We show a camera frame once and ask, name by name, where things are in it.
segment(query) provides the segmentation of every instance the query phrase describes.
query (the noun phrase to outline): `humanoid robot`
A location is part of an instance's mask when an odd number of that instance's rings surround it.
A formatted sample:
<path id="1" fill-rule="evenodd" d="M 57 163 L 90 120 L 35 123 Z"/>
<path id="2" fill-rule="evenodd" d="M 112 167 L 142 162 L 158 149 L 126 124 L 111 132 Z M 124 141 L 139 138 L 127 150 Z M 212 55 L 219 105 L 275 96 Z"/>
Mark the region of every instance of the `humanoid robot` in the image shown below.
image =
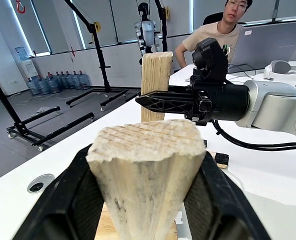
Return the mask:
<path id="1" fill-rule="evenodd" d="M 149 20 L 149 5 L 146 2 L 142 2 L 138 7 L 139 14 L 141 15 L 141 21 L 134 25 L 136 35 L 138 39 L 138 45 L 141 51 L 141 55 L 152 53 L 152 46 L 155 46 L 157 52 L 162 52 L 159 40 L 159 32 L 157 32 L 156 22 Z"/>

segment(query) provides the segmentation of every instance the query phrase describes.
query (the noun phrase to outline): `black chair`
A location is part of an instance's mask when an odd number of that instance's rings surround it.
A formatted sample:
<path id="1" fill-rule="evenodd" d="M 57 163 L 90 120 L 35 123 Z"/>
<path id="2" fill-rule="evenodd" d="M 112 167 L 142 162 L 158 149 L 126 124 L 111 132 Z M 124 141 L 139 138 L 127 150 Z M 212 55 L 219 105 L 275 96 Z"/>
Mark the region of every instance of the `black chair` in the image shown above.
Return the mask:
<path id="1" fill-rule="evenodd" d="M 222 18 L 223 18 L 223 12 L 211 14 L 204 19 L 203 25 L 216 23 L 218 21 L 221 21 Z"/>

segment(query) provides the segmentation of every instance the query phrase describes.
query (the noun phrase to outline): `yellow label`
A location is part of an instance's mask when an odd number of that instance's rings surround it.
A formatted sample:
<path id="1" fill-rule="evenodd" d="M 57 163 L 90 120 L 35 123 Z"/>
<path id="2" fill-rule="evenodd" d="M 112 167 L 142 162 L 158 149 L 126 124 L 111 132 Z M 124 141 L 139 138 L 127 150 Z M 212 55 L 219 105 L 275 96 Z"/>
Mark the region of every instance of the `yellow label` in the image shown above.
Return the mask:
<path id="1" fill-rule="evenodd" d="M 94 22 L 94 26 L 96 28 L 96 32 L 97 33 L 100 32 L 100 30 L 101 30 L 101 24 L 98 21 L 95 21 Z"/>
<path id="2" fill-rule="evenodd" d="M 170 8 L 166 6 L 166 20 L 170 18 Z"/>

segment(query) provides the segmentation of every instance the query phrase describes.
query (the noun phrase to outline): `headphones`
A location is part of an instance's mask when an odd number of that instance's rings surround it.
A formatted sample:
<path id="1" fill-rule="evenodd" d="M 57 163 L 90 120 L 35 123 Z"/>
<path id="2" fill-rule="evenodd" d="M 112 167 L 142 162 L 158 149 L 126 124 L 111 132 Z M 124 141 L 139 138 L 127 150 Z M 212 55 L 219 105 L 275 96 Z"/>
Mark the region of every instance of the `headphones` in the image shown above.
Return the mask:
<path id="1" fill-rule="evenodd" d="M 283 60 L 275 60 L 265 68 L 263 77 L 277 81 L 296 81 L 296 74 L 290 71 L 296 71 L 296 65 Z"/>

